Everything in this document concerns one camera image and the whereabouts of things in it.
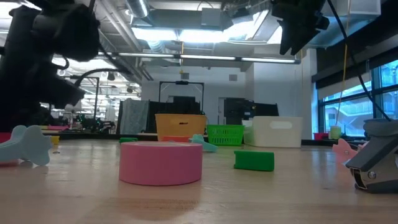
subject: green block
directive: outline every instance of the green block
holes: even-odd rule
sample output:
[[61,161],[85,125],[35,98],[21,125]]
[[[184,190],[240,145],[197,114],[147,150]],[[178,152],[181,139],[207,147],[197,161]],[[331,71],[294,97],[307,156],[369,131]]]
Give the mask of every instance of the green block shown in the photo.
[[120,138],[119,143],[138,141],[138,138]]
[[259,151],[235,151],[235,169],[274,171],[274,153]]

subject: white plastic bin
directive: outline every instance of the white plastic bin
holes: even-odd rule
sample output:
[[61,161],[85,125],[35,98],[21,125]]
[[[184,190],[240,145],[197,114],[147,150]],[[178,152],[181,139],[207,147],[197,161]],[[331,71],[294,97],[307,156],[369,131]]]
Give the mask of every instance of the white plastic bin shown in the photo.
[[255,116],[245,124],[244,143],[257,147],[301,147],[303,118]]

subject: stapler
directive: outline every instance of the stapler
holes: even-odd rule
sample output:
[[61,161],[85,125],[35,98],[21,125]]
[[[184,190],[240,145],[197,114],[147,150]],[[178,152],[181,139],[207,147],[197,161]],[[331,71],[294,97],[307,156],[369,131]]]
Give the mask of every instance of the stapler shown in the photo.
[[371,194],[398,193],[398,120],[365,121],[370,141],[347,164],[355,188]]

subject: light blue plastic piece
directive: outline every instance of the light blue plastic piece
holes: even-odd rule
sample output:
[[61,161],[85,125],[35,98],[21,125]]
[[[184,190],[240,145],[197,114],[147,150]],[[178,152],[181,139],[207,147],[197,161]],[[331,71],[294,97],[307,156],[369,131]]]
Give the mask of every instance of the light blue plastic piece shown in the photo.
[[190,142],[201,144],[204,152],[216,152],[218,149],[218,146],[205,142],[205,138],[201,134],[194,134]]
[[38,166],[50,162],[51,137],[44,136],[39,126],[16,126],[10,140],[0,144],[0,162],[27,159]]

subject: table surface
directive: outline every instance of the table surface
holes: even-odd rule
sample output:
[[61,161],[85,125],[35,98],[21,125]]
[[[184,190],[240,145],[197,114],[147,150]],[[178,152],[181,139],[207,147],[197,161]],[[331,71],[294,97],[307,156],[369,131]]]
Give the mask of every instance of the table surface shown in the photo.
[[61,141],[47,167],[0,167],[0,223],[396,223],[398,196],[355,190],[328,147],[275,152],[275,171],[233,169],[234,149],[204,153],[202,180],[118,180],[119,144]]

